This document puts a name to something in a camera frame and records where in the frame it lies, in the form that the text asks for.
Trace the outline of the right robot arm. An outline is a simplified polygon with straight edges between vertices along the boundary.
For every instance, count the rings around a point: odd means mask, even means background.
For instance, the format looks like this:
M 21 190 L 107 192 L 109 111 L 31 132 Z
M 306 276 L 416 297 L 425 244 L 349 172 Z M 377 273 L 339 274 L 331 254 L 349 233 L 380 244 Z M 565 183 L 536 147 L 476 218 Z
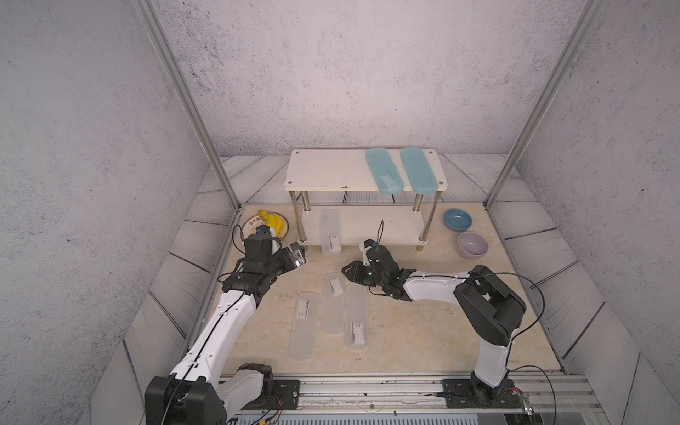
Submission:
M 508 358 L 527 307 L 488 267 L 476 266 L 464 274 L 428 274 L 400 267 L 384 270 L 355 260 L 342 268 L 342 274 L 352 283 L 381 288 L 391 299 L 459 306 L 480 338 L 470 377 L 472 395 L 489 405 L 511 386 Z

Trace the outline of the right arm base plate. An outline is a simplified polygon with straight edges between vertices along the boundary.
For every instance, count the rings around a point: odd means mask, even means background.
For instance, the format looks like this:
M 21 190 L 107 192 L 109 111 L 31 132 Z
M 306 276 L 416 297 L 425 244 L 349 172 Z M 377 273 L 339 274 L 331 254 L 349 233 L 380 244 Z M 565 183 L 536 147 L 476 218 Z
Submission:
M 523 408 L 522 396 L 515 383 L 505 378 L 498 387 L 492 388 L 477 379 L 444 379 L 443 390 L 437 393 L 446 401 L 447 408 L 458 409 L 519 409 Z

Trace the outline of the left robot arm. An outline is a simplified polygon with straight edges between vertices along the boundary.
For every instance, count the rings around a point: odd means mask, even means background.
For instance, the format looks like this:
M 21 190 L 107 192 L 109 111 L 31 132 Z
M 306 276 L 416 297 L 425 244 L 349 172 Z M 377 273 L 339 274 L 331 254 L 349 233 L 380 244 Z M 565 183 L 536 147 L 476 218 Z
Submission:
M 283 247 L 275 237 L 250 236 L 235 269 L 223 274 L 222 294 L 200 336 L 167 376 L 145 391 L 149 424 L 226 424 L 245 407 L 278 409 L 272 368 L 246 363 L 221 382 L 221 371 L 246 322 L 282 274 L 302 267 L 306 250 Z

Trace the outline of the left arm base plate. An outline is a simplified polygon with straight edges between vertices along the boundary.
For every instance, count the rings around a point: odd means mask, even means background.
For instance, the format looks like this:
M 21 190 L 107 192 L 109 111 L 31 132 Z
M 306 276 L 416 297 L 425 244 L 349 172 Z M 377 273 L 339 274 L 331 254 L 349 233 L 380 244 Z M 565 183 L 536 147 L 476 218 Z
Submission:
M 247 403 L 241 410 L 297 410 L 299 408 L 299 393 L 299 380 L 274 379 L 271 382 L 266 382 L 260 396 Z

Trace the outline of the teal pencil case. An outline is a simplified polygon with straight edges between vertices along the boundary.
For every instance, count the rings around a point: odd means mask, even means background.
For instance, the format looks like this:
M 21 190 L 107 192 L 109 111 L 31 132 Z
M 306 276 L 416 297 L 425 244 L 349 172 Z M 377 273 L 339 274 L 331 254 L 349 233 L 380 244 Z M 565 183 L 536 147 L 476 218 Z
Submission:
M 396 195 L 404 190 L 403 180 L 386 149 L 372 148 L 367 150 L 366 160 L 381 194 Z
M 421 148 L 404 148 L 400 157 L 416 195 L 432 195 L 438 192 L 438 180 Z

